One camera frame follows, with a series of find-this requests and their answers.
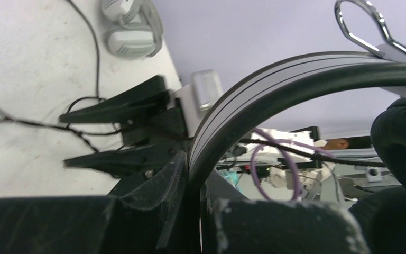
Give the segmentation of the grey white headphones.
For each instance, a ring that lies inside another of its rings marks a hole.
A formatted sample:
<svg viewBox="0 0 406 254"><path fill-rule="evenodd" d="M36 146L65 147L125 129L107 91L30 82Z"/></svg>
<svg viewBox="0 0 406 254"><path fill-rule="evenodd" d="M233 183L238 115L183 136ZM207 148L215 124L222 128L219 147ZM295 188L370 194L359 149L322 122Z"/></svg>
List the grey white headphones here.
<svg viewBox="0 0 406 254"><path fill-rule="evenodd" d="M149 0L101 1L103 16L114 27L106 35L108 51L128 59L152 58L163 46L163 24Z"/></svg>

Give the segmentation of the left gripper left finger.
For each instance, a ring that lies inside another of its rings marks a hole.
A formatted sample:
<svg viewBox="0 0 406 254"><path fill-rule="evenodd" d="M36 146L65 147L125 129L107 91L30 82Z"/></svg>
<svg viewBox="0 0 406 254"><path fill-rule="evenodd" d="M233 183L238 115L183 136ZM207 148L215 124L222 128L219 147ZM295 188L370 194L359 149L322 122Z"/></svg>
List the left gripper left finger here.
<svg viewBox="0 0 406 254"><path fill-rule="evenodd" d="M178 152L122 197L0 198L0 253L186 253L175 228L186 181Z"/></svg>

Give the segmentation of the black white striped headphones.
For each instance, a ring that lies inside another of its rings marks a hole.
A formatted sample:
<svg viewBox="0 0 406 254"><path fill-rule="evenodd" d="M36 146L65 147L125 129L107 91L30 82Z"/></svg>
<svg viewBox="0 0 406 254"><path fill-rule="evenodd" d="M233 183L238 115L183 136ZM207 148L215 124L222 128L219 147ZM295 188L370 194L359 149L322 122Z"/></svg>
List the black white striped headphones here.
<svg viewBox="0 0 406 254"><path fill-rule="evenodd" d="M317 52L288 58L247 76L227 91L206 114L189 153L187 193L195 194L221 157L242 137L270 117L314 98L347 90L378 87L406 98L406 46L394 40L384 17L368 1L355 1L380 29L385 44L375 47L354 36L344 22L341 1L335 16L346 38L363 52ZM348 211L368 238L378 221L394 230L389 220L401 213L406 220L406 106L378 116L371 128L377 153L402 187L383 190L358 202Z"/></svg>

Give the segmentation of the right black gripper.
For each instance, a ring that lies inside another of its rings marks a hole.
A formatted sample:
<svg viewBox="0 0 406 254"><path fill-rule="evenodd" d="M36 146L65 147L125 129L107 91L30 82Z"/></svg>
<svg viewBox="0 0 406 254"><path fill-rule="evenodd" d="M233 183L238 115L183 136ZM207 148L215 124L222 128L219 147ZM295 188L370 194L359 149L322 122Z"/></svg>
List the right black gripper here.
<svg viewBox="0 0 406 254"><path fill-rule="evenodd" d="M61 123L124 123L124 147L180 141L188 150L205 115L222 96L217 71L191 74L190 84L168 91L163 76L143 83L97 105L59 116Z"/></svg>

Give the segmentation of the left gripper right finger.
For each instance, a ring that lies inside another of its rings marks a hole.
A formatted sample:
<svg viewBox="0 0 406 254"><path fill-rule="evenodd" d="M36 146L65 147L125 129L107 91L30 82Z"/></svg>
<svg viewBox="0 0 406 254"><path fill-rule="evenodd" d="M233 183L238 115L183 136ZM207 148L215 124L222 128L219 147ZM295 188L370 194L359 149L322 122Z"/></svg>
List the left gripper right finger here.
<svg viewBox="0 0 406 254"><path fill-rule="evenodd" d="M323 202L253 201L217 172L201 189L203 253L369 253L354 217Z"/></svg>

